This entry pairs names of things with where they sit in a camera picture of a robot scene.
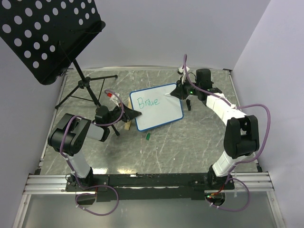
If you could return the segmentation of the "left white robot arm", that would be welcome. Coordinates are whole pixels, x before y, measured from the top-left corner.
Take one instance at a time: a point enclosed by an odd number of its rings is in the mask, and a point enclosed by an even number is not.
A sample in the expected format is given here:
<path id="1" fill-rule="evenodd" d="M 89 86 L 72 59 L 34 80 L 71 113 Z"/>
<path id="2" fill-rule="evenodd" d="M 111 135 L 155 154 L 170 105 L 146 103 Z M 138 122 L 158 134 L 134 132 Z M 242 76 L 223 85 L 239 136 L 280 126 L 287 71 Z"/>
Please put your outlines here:
<path id="1" fill-rule="evenodd" d="M 81 152 L 86 138 L 104 142 L 110 134 L 109 126 L 113 123 L 129 122 L 142 115 L 124 104 L 113 110 L 102 105 L 96 109 L 93 121 L 80 116 L 65 114 L 48 136 L 48 145 L 64 157 L 71 169 L 72 182 L 81 190 L 88 191 L 94 185 L 94 174 Z"/>

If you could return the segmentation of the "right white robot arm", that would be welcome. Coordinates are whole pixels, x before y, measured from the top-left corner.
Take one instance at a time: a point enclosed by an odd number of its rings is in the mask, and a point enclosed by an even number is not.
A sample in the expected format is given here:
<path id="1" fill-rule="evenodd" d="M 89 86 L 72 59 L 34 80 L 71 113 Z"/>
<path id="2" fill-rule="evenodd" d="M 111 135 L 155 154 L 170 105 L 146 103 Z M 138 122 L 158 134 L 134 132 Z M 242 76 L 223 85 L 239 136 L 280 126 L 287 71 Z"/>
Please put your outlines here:
<path id="1" fill-rule="evenodd" d="M 180 100 L 187 100 L 190 95 L 196 96 L 226 126 L 224 151 L 207 173 L 208 185 L 218 189 L 232 168 L 259 149 L 258 120 L 254 115 L 246 115 L 238 110 L 220 89 L 213 86 L 209 69 L 198 69 L 194 82 L 190 81 L 187 68 L 180 67 L 177 72 L 180 78 L 169 95 Z"/>

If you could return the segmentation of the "blue framed whiteboard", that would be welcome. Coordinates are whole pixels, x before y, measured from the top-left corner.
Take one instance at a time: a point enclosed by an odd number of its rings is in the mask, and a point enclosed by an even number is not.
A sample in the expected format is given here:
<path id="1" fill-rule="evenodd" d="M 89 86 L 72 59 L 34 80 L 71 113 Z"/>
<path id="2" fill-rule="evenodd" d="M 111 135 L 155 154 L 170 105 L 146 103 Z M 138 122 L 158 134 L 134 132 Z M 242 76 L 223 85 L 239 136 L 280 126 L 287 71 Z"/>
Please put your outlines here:
<path id="1" fill-rule="evenodd" d="M 164 96 L 175 88 L 176 84 L 171 83 L 130 93 L 132 108 L 142 113 L 135 119 L 138 131 L 147 131 L 184 117 L 180 99 Z"/>

